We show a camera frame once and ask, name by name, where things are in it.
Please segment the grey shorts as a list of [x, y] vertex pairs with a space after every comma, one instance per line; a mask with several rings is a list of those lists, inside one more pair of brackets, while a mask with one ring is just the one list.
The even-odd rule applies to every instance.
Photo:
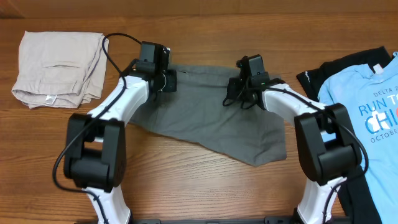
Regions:
[[147, 131], [200, 145], [252, 166], [286, 159], [281, 117], [239, 103], [224, 107], [228, 80], [237, 68], [171, 65], [177, 90], [141, 105], [130, 122]]

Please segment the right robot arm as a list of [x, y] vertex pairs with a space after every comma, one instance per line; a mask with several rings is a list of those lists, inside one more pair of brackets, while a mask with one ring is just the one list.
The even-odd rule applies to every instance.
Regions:
[[310, 100], [281, 79], [251, 83], [230, 78], [223, 105], [249, 101], [280, 116], [295, 128], [300, 166], [307, 177], [303, 198], [291, 216], [266, 217], [265, 223], [350, 223], [331, 209], [347, 174], [361, 163], [361, 144], [346, 108]]

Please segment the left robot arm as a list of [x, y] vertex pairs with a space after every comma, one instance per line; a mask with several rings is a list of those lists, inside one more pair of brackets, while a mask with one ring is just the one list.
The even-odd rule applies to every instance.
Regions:
[[149, 75], [133, 70], [88, 114], [68, 121], [64, 175], [76, 190], [87, 194], [98, 223], [132, 223], [121, 189], [126, 170], [125, 127], [152, 95], [177, 90], [177, 73], [166, 70]]

